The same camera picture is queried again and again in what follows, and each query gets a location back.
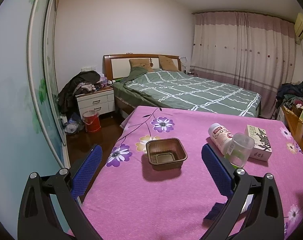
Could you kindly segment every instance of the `yellow flower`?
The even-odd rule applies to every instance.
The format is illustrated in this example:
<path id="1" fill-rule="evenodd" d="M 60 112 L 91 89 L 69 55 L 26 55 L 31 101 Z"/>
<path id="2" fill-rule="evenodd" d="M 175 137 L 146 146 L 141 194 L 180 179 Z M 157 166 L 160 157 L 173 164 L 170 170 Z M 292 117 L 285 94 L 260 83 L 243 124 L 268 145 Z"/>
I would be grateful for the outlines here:
<path id="1" fill-rule="evenodd" d="M 292 154 L 297 154 L 297 149 L 296 147 L 290 143 L 290 142 L 287 142 L 286 143 L 286 146 L 287 146 L 287 149 L 292 153 Z"/>
<path id="2" fill-rule="evenodd" d="M 136 143 L 137 151 L 147 153 L 146 143 L 149 141 L 160 140 L 159 136 L 151 137 L 150 135 L 146 135 L 145 137 L 139 138 L 140 142 Z"/>

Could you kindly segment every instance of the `brown pillow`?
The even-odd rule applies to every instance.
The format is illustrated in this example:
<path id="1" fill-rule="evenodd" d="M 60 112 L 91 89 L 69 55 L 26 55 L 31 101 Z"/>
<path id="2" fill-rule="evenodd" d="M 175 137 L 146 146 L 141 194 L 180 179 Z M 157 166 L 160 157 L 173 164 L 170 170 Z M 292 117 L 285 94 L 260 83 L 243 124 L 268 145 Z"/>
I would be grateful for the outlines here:
<path id="1" fill-rule="evenodd" d="M 129 60 L 130 67 L 143 67 L 148 70 L 148 72 L 154 72 L 150 66 L 149 58 L 131 58 Z"/>
<path id="2" fill-rule="evenodd" d="M 179 69 L 176 67 L 176 65 L 173 63 L 173 60 L 171 58 L 165 57 L 165 56 L 160 56 L 158 55 L 159 58 L 159 65 L 161 68 L 165 71 L 176 71 L 178 72 Z"/>

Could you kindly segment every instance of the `red trash can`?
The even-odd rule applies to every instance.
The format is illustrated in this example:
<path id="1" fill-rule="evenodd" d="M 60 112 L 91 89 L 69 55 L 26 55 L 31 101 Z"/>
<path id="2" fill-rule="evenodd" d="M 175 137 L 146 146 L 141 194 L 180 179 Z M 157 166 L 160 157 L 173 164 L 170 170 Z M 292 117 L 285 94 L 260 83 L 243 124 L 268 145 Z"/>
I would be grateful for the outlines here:
<path id="1" fill-rule="evenodd" d="M 101 129 L 99 122 L 99 113 L 96 110 L 90 110 L 83 113 L 82 120 L 85 123 L 86 132 L 98 132 Z"/>

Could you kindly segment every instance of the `air conditioner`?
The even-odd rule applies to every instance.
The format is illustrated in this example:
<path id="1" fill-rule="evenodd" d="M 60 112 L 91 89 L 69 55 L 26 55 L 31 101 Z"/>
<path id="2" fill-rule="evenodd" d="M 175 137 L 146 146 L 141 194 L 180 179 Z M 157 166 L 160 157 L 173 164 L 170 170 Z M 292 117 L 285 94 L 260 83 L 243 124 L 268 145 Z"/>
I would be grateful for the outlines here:
<path id="1" fill-rule="evenodd" d="M 303 14 L 299 13 L 295 23 L 296 44 L 300 44 L 303 39 Z"/>

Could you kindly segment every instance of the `floral patterned box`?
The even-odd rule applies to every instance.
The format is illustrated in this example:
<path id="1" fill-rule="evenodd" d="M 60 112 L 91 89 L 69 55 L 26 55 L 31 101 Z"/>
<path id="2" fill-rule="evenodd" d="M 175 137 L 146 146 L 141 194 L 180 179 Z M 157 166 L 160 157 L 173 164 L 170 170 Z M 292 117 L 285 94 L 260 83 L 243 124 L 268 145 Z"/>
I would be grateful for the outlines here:
<path id="1" fill-rule="evenodd" d="M 250 154 L 250 157 L 266 162 L 271 156 L 272 152 L 266 131 L 252 125 L 247 125 L 245 134 L 253 138 L 255 141 L 255 146 Z"/>

